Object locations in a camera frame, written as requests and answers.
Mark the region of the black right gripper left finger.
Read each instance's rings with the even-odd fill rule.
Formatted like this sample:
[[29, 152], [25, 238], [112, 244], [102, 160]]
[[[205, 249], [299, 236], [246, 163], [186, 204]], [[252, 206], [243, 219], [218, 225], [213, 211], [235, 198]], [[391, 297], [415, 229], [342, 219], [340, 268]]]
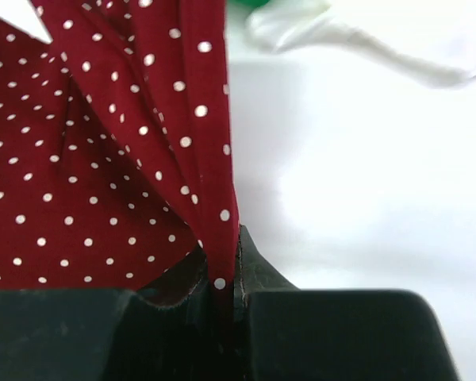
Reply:
[[235, 380], [193, 250], [138, 291], [0, 291], [0, 380]]

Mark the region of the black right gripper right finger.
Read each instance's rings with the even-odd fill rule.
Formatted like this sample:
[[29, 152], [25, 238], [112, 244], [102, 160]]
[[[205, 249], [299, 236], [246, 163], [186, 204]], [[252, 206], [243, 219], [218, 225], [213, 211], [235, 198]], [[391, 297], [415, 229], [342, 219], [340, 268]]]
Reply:
[[456, 380], [430, 305], [405, 290], [302, 290], [258, 251], [236, 251], [235, 321], [246, 380]]

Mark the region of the red polka dot skirt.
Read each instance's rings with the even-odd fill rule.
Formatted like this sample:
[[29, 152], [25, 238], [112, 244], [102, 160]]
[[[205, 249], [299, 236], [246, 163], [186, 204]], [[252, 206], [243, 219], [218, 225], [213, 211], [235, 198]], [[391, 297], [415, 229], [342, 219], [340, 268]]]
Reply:
[[239, 214], [222, 1], [0, 18], [0, 290], [138, 290], [202, 248], [229, 312]]

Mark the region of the white skirt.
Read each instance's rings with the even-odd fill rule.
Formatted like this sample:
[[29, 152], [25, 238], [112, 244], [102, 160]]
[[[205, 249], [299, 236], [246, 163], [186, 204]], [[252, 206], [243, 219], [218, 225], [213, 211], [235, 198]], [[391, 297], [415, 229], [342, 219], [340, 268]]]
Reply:
[[269, 1], [246, 30], [269, 52], [339, 44], [433, 86], [476, 79], [476, 1]]

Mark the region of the green plastic bin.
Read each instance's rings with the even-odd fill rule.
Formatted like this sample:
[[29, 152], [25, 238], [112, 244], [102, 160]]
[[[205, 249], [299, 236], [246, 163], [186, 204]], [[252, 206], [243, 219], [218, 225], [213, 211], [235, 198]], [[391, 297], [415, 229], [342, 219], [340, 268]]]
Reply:
[[257, 9], [259, 7], [265, 6], [270, 0], [230, 0], [233, 4], [239, 6], [245, 6], [250, 9]]

